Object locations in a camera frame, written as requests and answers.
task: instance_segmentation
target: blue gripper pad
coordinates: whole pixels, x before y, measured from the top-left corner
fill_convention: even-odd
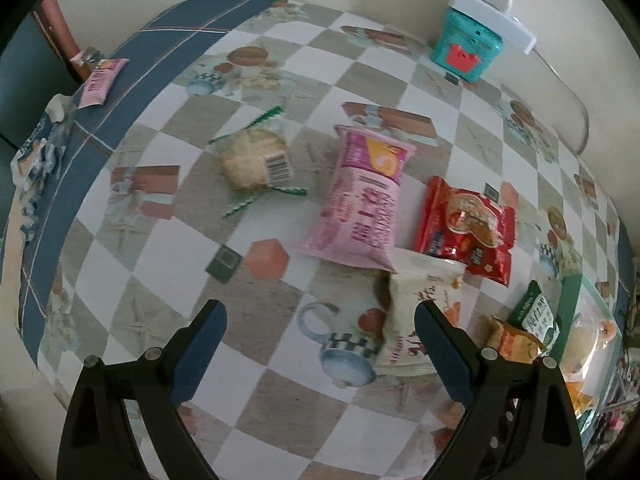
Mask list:
[[[415,331],[426,348],[429,359],[442,379],[449,397],[469,408],[474,399],[471,387],[472,371],[458,348],[441,328],[434,315],[423,302],[415,309]]]
[[[198,322],[198,317],[191,322],[191,325],[193,326],[196,322]],[[180,360],[175,364],[173,386],[169,392],[169,402],[173,406],[177,407],[183,402],[193,399],[213,354],[222,341],[225,330],[226,308],[222,303],[216,301],[200,329],[187,345]]]

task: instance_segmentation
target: cup handle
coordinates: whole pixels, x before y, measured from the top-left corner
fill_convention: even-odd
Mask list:
[[[316,314],[316,316],[318,316],[322,320],[322,322],[324,322],[329,327],[328,332],[325,332],[324,334],[319,334],[309,329],[309,327],[306,325],[306,320],[305,320],[306,313],[309,310],[313,310],[314,314]],[[333,318],[335,314],[339,312],[339,310],[340,309],[332,303],[321,303],[319,301],[315,301],[313,303],[307,303],[306,305],[303,305],[298,311],[298,315],[297,315],[298,328],[300,329],[300,332],[306,335],[309,339],[312,339],[313,341],[316,341],[320,344],[324,344],[326,342],[326,337],[329,335],[330,332],[333,331],[332,329]]]

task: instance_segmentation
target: cream colored snack bag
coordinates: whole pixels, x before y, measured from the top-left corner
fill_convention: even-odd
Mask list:
[[[385,345],[376,359],[378,375],[399,377],[435,373],[424,346],[415,334],[415,307],[433,300],[453,326],[460,317],[460,286],[465,273],[461,262],[433,258],[406,249],[394,249],[389,290],[392,306],[386,317]]]

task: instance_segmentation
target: pink snack package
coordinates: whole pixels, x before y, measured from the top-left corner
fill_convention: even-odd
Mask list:
[[[342,151],[320,219],[301,251],[353,267],[395,272],[396,206],[415,146],[353,126],[336,126]]]
[[[128,59],[103,59],[84,83],[78,108],[101,105],[107,98],[116,76],[128,61]]]

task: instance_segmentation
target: green snack package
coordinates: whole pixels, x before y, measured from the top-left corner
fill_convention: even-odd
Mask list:
[[[546,348],[545,353],[551,350],[560,332],[554,314],[536,280],[531,280],[529,288],[509,315],[507,323],[538,338]]]

